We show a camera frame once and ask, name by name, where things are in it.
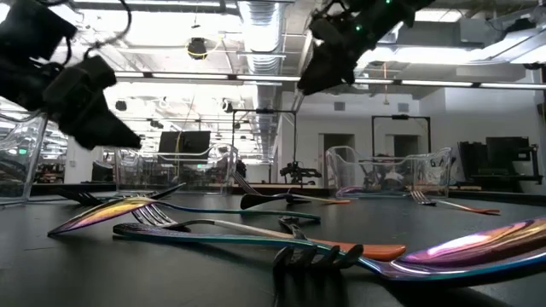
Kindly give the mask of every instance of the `silver ductwork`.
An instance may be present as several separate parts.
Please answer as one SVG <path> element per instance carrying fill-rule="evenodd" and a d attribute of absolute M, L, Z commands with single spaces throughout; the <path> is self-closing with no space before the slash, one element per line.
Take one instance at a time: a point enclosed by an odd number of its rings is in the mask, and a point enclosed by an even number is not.
<path fill-rule="evenodd" d="M 243 21 L 245 49 L 249 52 L 278 52 L 282 41 L 282 19 L 284 3 L 238 2 Z M 251 74 L 277 75 L 281 72 L 282 59 L 269 55 L 250 55 L 247 57 L 248 70 Z M 254 106 L 273 108 L 276 87 L 257 85 Z M 270 152 L 275 141 L 276 126 L 271 120 L 277 117 L 258 116 L 258 129 L 264 159 L 272 157 Z"/>

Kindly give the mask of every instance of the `clear plastic bin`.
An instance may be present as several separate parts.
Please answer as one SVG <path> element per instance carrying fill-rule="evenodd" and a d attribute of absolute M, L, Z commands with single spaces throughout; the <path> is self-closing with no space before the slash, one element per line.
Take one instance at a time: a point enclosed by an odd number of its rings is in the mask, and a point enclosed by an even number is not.
<path fill-rule="evenodd" d="M 229 144 L 215 144 L 198 154 L 127 149 L 115 153 L 116 186 L 122 195 L 158 191 L 180 183 L 186 184 L 178 193 L 226 195 L 238 157 L 237 149 Z"/>
<path fill-rule="evenodd" d="M 0 205 L 25 203 L 30 197 L 47 125 L 42 114 L 10 115 L 0 114 Z"/>
<path fill-rule="evenodd" d="M 330 148 L 326 159 L 328 188 L 336 197 L 404 197 L 419 190 L 446 198 L 449 193 L 451 148 L 404 158 L 364 158 L 342 146 Z"/>

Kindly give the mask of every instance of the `black table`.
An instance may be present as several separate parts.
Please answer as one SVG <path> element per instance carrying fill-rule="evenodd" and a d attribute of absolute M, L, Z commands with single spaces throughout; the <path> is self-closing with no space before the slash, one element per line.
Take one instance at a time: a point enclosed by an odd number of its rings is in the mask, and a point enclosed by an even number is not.
<path fill-rule="evenodd" d="M 185 206 L 235 208 L 239 197 L 177 197 Z M 405 244 L 416 251 L 459 236 L 546 214 L 543 207 L 453 200 L 502 210 L 492 217 L 418 206 L 410 200 L 361 200 L 350 205 L 297 205 L 320 214 L 304 231 L 315 238 Z M 283 202 L 260 206 L 283 209 Z M 35 204 L 0 211 L 0 306 L 544 306 L 546 275 L 449 291 L 391 288 L 365 269 L 326 276 L 274 278 L 276 249 L 234 245 L 166 245 L 115 239 L 116 223 L 48 238 L 48 230 L 81 212 L 74 205 Z M 275 217 L 197 215 L 166 210 L 177 220 L 222 218 L 280 230 Z M 213 227 L 195 232 L 229 233 Z"/>

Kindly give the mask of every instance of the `ceiling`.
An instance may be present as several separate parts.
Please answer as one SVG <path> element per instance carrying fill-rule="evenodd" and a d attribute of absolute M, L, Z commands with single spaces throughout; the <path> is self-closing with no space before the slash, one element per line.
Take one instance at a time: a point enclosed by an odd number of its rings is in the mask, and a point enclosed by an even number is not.
<path fill-rule="evenodd" d="M 202 0 L 199 2 L 167 0 L 127 0 L 133 9 L 132 25 L 128 35 L 113 45 L 106 46 L 96 53 L 106 59 L 116 71 L 123 72 L 202 72 L 202 73 L 249 73 L 248 50 L 245 49 L 245 25 L 236 15 L 233 1 L 226 1 L 224 14 L 218 12 L 218 2 Z M 417 12 L 416 21 L 434 22 L 435 25 L 450 24 L 464 19 L 483 19 L 502 16 L 510 12 L 533 8 L 534 0 L 437 0 L 427 9 Z M 320 0 L 297 0 L 287 4 L 282 18 L 281 46 L 276 52 L 282 58 L 281 75 L 299 75 L 305 61 L 309 59 L 310 39 L 306 23 L 310 12 L 321 6 Z M 0 17 L 7 13 L 7 5 L 0 7 Z M 82 54 L 96 40 L 111 38 L 123 31 L 126 25 L 126 12 L 117 0 L 73 0 L 69 5 L 53 7 L 62 18 L 72 22 L 79 29 L 72 43 L 73 58 L 69 65 L 82 59 Z M 204 38 L 208 51 L 205 60 L 193 60 L 187 54 L 191 38 Z M 67 46 L 59 47 L 53 61 L 62 62 L 67 54 Z M 525 71 L 520 66 L 495 65 L 488 67 L 461 67 L 458 65 L 439 65 L 423 63 L 401 63 L 398 61 L 374 62 L 359 61 L 358 76 L 373 78 L 412 78 L 469 80 L 480 78 L 495 81 L 515 81 L 522 78 Z M 124 121 L 145 138 L 146 150 L 157 150 L 162 130 L 210 130 L 213 141 L 231 142 L 232 115 L 221 108 L 224 100 L 233 102 L 236 108 L 255 108 L 257 86 L 274 87 L 277 93 L 293 92 L 293 84 L 158 84 L 158 83 L 119 83 L 107 89 L 108 105 Z M 420 99 L 431 92 L 422 87 L 385 87 L 370 85 L 357 93 L 370 97 L 408 94 Z M 116 101 L 125 101 L 127 110 L 118 111 Z M 312 107 L 301 108 L 302 113 L 313 114 Z M 238 113 L 237 118 L 245 115 Z M 154 128 L 150 119 L 159 120 L 163 128 Z M 241 128 L 235 135 L 235 146 L 247 153 L 249 158 L 268 159 L 276 133 L 276 119 L 269 117 L 263 121 L 253 113 L 241 119 Z M 267 137 L 265 147 L 264 133 Z"/>

